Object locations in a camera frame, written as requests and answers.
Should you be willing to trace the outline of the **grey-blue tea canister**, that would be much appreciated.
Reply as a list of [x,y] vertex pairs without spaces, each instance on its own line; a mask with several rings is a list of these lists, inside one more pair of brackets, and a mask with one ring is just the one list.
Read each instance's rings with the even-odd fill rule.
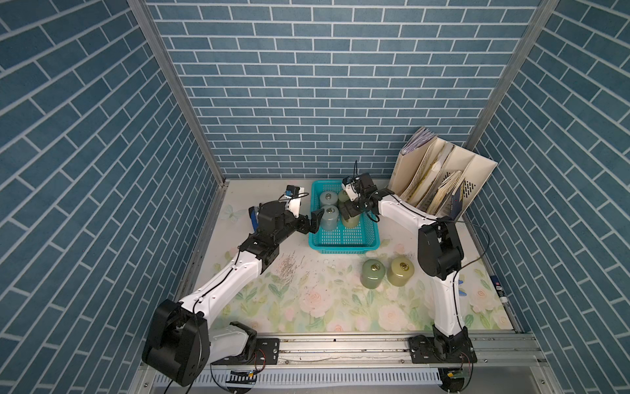
[[338,204],[338,194],[329,190],[324,191],[319,195],[319,202],[322,207],[326,205],[336,206]]
[[339,210],[336,205],[324,205],[322,207],[323,216],[321,218],[320,228],[323,231],[334,231],[339,222]]

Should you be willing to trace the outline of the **dark green tea canister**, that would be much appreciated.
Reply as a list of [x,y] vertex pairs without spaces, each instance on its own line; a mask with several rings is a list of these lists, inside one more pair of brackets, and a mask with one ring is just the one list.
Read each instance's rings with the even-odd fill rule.
[[377,289],[381,285],[385,274],[385,266],[380,260],[369,259],[363,263],[360,282],[367,289]]

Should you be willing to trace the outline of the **yellow-green tea canister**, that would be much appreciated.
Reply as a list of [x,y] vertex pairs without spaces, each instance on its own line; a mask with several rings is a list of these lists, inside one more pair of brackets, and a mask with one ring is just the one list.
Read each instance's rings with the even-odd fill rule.
[[387,271],[387,279],[394,287],[405,286],[414,275],[415,268],[410,259],[399,256],[393,259]]

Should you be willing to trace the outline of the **yellow tea canister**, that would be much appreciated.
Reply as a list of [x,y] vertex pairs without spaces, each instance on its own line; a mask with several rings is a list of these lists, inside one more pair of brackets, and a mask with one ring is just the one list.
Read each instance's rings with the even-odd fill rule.
[[341,217],[341,222],[345,228],[356,228],[361,220],[361,216],[357,215],[351,218]]

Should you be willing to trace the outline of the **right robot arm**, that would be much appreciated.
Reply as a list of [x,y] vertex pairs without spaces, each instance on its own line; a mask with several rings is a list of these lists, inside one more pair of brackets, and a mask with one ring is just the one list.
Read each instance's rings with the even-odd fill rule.
[[423,213],[392,190],[378,188],[367,173],[346,177],[342,185],[349,197],[340,208],[343,218],[372,213],[394,220],[416,236],[418,265],[431,277],[435,318],[431,336],[417,335],[408,340],[412,361],[418,364],[477,363],[459,302],[464,248],[456,221]]

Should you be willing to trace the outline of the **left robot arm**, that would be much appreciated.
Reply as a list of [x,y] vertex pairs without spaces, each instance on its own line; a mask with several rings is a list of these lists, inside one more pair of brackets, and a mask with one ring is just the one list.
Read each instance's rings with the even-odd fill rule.
[[141,359],[182,387],[207,364],[232,358],[251,361],[258,333],[232,322],[211,326],[222,310],[277,258],[280,244],[295,232],[317,233],[323,209],[300,213],[300,201],[274,200],[259,205],[258,227],[238,247],[236,256],[202,287],[179,301],[164,300],[154,311]]

